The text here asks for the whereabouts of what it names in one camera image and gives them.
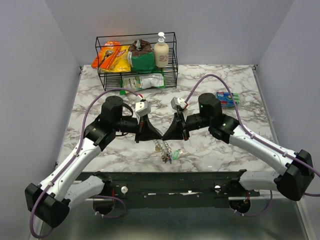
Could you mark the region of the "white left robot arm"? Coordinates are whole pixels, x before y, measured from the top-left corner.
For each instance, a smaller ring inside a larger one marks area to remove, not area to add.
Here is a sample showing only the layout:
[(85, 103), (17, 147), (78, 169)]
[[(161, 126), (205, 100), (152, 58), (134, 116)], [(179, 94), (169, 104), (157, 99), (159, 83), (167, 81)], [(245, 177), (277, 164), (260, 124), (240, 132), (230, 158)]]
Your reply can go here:
[(137, 96), (138, 102), (130, 116), (123, 115), (126, 106), (119, 96), (109, 96), (101, 106), (101, 112), (81, 134), (81, 138), (65, 161), (38, 185), (29, 184), (25, 191), (27, 209), (51, 228), (58, 227), (67, 217), (72, 205), (87, 197), (107, 197), (111, 185), (97, 176), (72, 192), (70, 187), (83, 169), (97, 157), (115, 138), (117, 132), (135, 135), (135, 142), (161, 139), (161, 134), (150, 123), (149, 102)]

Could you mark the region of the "green tagged key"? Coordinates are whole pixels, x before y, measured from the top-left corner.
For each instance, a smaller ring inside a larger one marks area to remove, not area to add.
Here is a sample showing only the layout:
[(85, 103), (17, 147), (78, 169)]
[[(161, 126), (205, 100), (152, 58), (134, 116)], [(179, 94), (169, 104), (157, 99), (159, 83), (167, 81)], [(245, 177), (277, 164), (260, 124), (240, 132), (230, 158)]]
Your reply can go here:
[(172, 154), (172, 159), (177, 160), (181, 156), (182, 153), (183, 153), (182, 149), (175, 150)]

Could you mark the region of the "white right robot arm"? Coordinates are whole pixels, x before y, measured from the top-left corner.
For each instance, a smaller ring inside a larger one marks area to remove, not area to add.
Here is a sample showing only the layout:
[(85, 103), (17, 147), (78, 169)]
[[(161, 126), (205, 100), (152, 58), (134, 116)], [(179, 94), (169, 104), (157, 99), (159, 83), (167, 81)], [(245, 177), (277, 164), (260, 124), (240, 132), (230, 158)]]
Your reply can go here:
[(239, 120), (223, 113), (220, 101), (212, 93), (198, 97), (199, 113), (185, 116), (187, 103), (174, 97), (171, 106), (176, 111), (162, 139), (185, 140), (190, 132), (208, 128), (217, 140), (241, 148), (272, 167), (272, 171), (246, 170), (230, 183), (230, 191), (241, 196), (247, 190), (277, 191), (292, 201), (299, 201), (315, 177), (309, 152), (279, 146), (241, 126)]

